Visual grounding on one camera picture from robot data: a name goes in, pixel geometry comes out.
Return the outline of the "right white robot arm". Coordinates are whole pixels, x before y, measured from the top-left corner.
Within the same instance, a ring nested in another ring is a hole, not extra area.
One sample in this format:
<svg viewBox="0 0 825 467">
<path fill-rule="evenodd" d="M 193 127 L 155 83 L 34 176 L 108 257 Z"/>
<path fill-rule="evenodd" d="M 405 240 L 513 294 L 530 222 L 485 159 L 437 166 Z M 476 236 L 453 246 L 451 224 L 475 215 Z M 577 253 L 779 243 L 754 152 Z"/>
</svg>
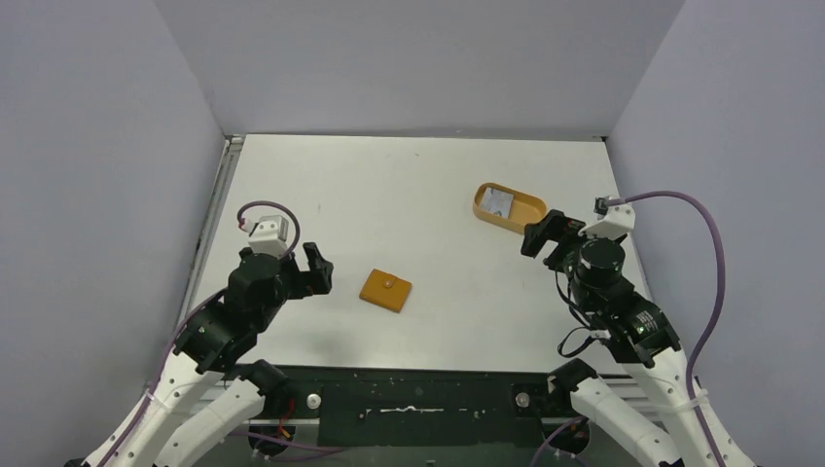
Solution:
<svg viewBox="0 0 825 467">
<path fill-rule="evenodd" d="M 608 349 L 661 422 L 634 409 L 579 358 L 549 374 L 548 405 L 595 424 L 641 466 L 752 466 L 689 376 L 688 357 L 664 312 L 623 275 L 622 242 L 634 224 L 627 204 L 604 209 L 591 223 L 551 210 L 524 226 L 520 252 L 536 257 L 546 242 L 555 243 L 543 263 L 565 277 L 562 299 L 584 322 L 587 341 Z"/>
</svg>

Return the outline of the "yellow leather card holder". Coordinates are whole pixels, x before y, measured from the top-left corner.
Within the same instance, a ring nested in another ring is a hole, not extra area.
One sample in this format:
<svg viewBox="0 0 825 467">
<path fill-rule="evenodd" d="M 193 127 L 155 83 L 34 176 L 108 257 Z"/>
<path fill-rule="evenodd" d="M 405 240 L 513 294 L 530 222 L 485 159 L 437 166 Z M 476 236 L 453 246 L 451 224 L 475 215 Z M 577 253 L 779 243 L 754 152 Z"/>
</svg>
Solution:
<svg viewBox="0 0 825 467">
<path fill-rule="evenodd" d="M 359 293 L 359 298 L 369 304 L 400 313 L 411 290 L 412 284 L 409 281 L 380 269 L 373 269 Z"/>
</svg>

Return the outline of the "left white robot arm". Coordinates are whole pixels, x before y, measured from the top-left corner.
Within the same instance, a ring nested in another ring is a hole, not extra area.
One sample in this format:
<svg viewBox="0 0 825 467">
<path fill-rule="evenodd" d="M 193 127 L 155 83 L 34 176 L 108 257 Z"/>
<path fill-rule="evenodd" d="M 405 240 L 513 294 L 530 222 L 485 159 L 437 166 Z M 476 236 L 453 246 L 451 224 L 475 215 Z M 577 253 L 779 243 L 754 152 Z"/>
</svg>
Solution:
<svg viewBox="0 0 825 467">
<path fill-rule="evenodd" d="M 70 466 L 190 466 L 256 414 L 276 417 L 289 401 L 289 379 L 265 360 L 239 359 L 284 304 L 331 292 L 334 265 L 313 242 L 277 259 L 250 247 L 223 289 L 198 305 L 173 334 L 165 360 L 120 426 Z"/>
</svg>

